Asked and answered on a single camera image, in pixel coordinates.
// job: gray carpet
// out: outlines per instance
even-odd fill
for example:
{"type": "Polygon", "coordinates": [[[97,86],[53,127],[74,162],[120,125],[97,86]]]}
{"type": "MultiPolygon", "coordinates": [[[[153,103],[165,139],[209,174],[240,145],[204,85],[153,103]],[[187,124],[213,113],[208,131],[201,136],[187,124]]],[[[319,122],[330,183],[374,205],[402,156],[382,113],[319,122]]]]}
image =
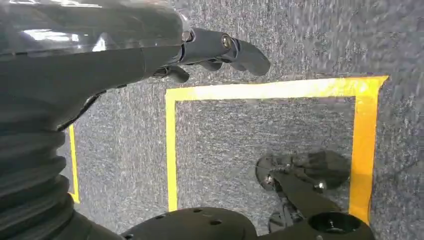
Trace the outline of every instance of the gray carpet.
{"type": "MultiPolygon", "coordinates": [[[[80,212],[122,232],[167,210],[168,88],[388,74],[379,95],[371,226],[378,240],[423,238],[422,1],[181,0],[177,5],[187,9],[194,26],[259,46],[271,70],[254,77],[229,66],[218,72],[193,66],[186,68],[191,79],[184,85],[149,79],[108,92],[75,124],[80,212]]],[[[267,152],[320,148],[349,157],[354,101],[179,103],[179,207],[237,210],[264,234],[277,199],[256,183],[255,161],[267,152]]],[[[69,156],[69,147],[59,152],[69,156]]],[[[344,208],[348,187],[328,193],[344,208]]]]}

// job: black mechanical part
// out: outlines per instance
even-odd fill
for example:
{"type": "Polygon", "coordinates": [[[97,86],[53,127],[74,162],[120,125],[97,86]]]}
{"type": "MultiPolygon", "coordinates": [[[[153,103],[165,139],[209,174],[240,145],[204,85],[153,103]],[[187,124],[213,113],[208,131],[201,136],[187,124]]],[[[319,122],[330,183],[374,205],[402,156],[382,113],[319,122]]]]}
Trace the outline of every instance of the black mechanical part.
{"type": "Polygon", "coordinates": [[[186,208],[151,218],[121,234],[131,240],[256,240],[244,215],[214,207],[186,208]]]}
{"type": "Polygon", "coordinates": [[[229,63],[239,71],[248,70],[255,76],[265,75],[271,63],[253,44],[230,37],[227,33],[192,29],[192,40],[183,44],[178,64],[199,64],[209,71],[229,63]]]}
{"type": "Polygon", "coordinates": [[[294,224],[300,223],[304,218],[290,202],[281,204],[281,209],[271,214],[268,220],[268,231],[274,233],[282,231],[294,224]]]}
{"type": "Polygon", "coordinates": [[[305,175],[305,169],[316,167],[319,174],[315,177],[322,179],[320,174],[325,172],[323,168],[331,166],[334,170],[340,167],[332,164],[335,159],[340,159],[340,156],[331,151],[278,156],[268,154],[259,159],[256,165],[259,183],[264,186],[267,182],[260,180],[267,176],[272,178],[272,189],[282,201],[281,210],[269,218],[270,234],[259,239],[375,239],[369,226],[357,217],[341,212],[334,202],[318,193],[315,179],[305,175]],[[324,166],[321,163],[323,159],[327,163],[324,166]]]}
{"type": "Polygon", "coordinates": [[[273,171],[295,170],[296,176],[313,184],[317,191],[336,189],[350,177],[349,160],[331,151],[299,154],[268,154],[256,164],[256,178],[267,191],[274,190],[273,171]]]}
{"type": "Polygon", "coordinates": [[[179,66],[167,66],[157,70],[152,77],[157,79],[170,77],[175,82],[183,84],[189,80],[190,75],[179,66]]]}

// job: circular hole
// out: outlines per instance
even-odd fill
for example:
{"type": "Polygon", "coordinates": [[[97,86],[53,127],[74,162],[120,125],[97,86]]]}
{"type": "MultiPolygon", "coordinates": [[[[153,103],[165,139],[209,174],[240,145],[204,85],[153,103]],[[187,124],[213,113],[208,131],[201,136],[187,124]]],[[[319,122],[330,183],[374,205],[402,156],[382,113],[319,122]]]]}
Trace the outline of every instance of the circular hole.
{"type": "Polygon", "coordinates": [[[155,217],[155,219],[163,219],[166,215],[159,215],[157,217],[155,217]]]}
{"type": "Polygon", "coordinates": [[[212,226],[220,225],[222,223],[223,222],[221,220],[212,220],[212,221],[210,221],[210,225],[212,225],[212,226]]]}
{"type": "Polygon", "coordinates": [[[361,221],[349,214],[342,212],[323,212],[311,217],[309,225],[327,234],[348,234],[361,226],[361,221]]]}

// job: yellow floor marking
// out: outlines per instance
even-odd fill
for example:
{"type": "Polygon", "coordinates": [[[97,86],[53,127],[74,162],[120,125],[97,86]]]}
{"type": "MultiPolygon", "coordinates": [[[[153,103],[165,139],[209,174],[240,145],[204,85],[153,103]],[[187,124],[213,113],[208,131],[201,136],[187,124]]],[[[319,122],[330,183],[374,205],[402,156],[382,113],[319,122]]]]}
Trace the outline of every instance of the yellow floor marking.
{"type": "Polygon", "coordinates": [[[78,188],[78,171],[77,171],[77,151],[75,147],[75,133],[74,125],[71,124],[68,129],[70,140],[70,157],[72,159],[72,178],[73,178],[73,193],[69,193],[73,201],[77,204],[80,203],[80,192],[78,188]]]}
{"type": "Polygon", "coordinates": [[[168,209],[177,202],[176,102],[195,100],[355,97],[349,213],[369,223],[379,89],[389,76],[230,84],[166,91],[168,209]]]}

